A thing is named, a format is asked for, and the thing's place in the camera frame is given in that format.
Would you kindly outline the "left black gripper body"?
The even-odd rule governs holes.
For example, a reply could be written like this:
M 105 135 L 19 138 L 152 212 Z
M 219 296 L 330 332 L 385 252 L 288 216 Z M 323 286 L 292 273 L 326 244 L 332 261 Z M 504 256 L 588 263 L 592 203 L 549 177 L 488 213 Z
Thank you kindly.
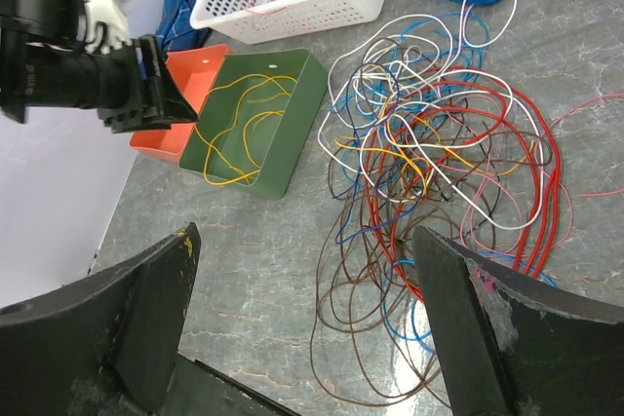
M 114 133 L 168 130 L 193 124 L 197 112 L 179 91 L 153 35 L 102 57 L 103 105 L 97 116 Z

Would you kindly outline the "green plastic tray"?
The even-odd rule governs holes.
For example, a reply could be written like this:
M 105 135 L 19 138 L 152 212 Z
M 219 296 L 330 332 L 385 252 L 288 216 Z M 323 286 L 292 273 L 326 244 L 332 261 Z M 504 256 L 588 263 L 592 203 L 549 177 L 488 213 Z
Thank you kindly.
M 327 78 L 326 68 L 306 49 L 226 56 L 179 167 L 215 187 L 282 198 Z

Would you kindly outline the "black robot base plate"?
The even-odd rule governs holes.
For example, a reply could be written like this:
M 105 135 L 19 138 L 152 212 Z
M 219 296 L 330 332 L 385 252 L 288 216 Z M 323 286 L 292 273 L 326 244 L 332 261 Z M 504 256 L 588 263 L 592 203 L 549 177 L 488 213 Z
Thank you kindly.
M 298 416 L 199 360 L 178 355 L 161 415 Z

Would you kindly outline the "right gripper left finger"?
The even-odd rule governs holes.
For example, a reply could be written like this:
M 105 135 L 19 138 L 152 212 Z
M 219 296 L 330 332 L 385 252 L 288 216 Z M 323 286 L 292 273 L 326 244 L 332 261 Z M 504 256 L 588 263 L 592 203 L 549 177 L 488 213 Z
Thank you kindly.
M 2 414 L 158 413 L 200 250 L 190 223 L 126 261 L 2 308 Z

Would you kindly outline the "blue plaid cloth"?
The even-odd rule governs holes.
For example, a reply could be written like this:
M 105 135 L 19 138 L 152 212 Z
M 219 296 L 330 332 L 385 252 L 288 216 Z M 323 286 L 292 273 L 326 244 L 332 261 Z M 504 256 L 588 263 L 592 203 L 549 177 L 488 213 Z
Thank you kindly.
M 156 39 L 162 52 L 199 49 L 211 34 L 209 28 L 195 29 L 190 17 L 196 0 L 163 0 L 161 21 L 156 29 Z

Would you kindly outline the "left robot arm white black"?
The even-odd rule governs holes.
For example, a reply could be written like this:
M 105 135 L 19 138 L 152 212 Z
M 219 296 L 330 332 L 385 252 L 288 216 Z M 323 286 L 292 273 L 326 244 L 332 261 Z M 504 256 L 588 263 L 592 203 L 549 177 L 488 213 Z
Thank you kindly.
M 198 119 L 117 0 L 1 0 L 1 111 L 23 124 L 30 107 L 94 110 L 114 133 Z

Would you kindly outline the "orange plastic tray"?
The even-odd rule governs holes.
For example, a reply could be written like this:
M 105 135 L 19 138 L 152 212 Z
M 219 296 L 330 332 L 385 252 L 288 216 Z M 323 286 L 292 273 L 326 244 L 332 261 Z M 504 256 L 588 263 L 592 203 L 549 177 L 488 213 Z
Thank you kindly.
M 231 52 L 224 44 L 172 52 L 166 61 L 175 85 L 191 107 L 200 113 L 216 76 Z M 135 132 L 130 147 L 168 163 L 178 164 L 193 130 L 193 124 L 175 124 L 169 130 Z

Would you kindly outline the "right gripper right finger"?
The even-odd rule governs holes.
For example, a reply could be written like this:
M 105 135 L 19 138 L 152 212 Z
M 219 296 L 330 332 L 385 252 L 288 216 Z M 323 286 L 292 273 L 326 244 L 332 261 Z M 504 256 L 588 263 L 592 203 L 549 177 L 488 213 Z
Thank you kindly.
M 418 226 L 417 282 L 455 415 L 620 415 L 623 309 Z

